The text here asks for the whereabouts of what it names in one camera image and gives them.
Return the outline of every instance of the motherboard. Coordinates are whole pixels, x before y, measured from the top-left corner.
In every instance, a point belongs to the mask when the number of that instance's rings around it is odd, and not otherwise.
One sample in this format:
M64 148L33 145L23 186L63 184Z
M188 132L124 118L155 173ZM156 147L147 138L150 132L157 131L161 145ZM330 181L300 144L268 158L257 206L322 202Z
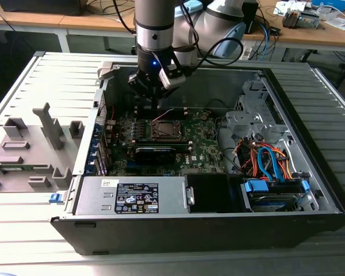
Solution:
M214 117L204 110L185 111L179 120L140 119L125 113L111 122L114 176L180 176L223 173L214 138Z

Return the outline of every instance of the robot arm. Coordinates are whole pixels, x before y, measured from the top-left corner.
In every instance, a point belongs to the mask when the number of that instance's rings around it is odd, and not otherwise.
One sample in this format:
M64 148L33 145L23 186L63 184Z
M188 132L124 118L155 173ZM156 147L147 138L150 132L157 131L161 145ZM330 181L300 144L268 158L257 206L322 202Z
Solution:
M189 45L190 52L196 55L191 26L183 17L175 19L175 7L182 2L135 0L138 69L129 77L129 84L140 96L152 100L152 108L157 106L159 99L176 90L192 72L189 66L181 65L182 52L177 52ZM199 49L207 52L214 43L226 37L242 39L245 30L241 22L242 3L243 0L215 0L207 11L198 10L192 14L194 28L200 37ZM213 54L227 58L236 47L236 42L225 41L214 49Z

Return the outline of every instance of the blue cable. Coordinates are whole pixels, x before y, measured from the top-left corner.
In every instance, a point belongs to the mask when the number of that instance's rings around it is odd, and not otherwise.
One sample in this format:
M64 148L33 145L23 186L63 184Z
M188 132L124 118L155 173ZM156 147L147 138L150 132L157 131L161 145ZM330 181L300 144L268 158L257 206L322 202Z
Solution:
M264 33L266 34L266 46L264 46L264 50L263 50L262 56L259 58L259 60L262 60L263 57L265 56L266 52L267 52L267 47L269 46L270 36L269 36L269 33L268 33L266 27L263 26L262 23L260 23L260 26L262 27L262 29L264 30Z
M276 154L269 147L263 147L258 151L257 160L258 160L259 169L266 175L266 177L269 178L270 181L272 181L272 176L265 170L265 168L263 168L263 164L262 164L262 152L263 151L268 151L270 153L271 159L272 159L272 166L273 166L274 171L275 171L275 176L280 182L284 182L285 179L282 177L281 171L277 167Z

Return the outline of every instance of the warning label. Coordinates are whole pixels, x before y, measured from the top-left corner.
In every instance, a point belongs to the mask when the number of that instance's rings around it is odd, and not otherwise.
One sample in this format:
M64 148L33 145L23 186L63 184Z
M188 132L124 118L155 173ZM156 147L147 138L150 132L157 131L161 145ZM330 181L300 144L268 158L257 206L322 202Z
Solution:
M158 213L158 184L119 183L117 185L115 212L117 214Z

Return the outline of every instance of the wooden table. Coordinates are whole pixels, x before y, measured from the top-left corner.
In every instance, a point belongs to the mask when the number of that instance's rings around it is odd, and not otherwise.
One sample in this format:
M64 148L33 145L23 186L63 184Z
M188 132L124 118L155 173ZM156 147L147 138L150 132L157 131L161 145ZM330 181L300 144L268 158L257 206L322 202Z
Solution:
M287 48L306 49L331 49L332 51L345 51L345 31L321 22L317 29L298 28L288 29L282 26L282 16L273 15L276 0L257 0L262 7L262 12L266 20L271 22L271 26L280 28L281 35L278 44ZM263 35L260 30L253 34L244 36L245 40L262 40Z
M318 49L328 51L345 51L345 31L334 28L322 22L318 29L287 29L282 27L282 17L274 16L272 6L276 0L259 0L265 18L271 22L271 26L281 29L281 35L277 42L277 48L302 48ZM95 13L101 9L94 7ZM108 9L109 13L114 12L113 8ZM0 14L17 31L23 32L45 32L55 33L60 41L63 52L69 52L67 35L85 35L102 37L132 37L121 23L105 16L91 14L86 11L83 16L63 16L56 14L35 14L35 13L6 13L0 7ZM124 15L128 26L133 27L133 10ZM11 30L0 17L0 30ZM263 35L258 29L252 34L246 34L243 38L246 47L258 45L263 40Z

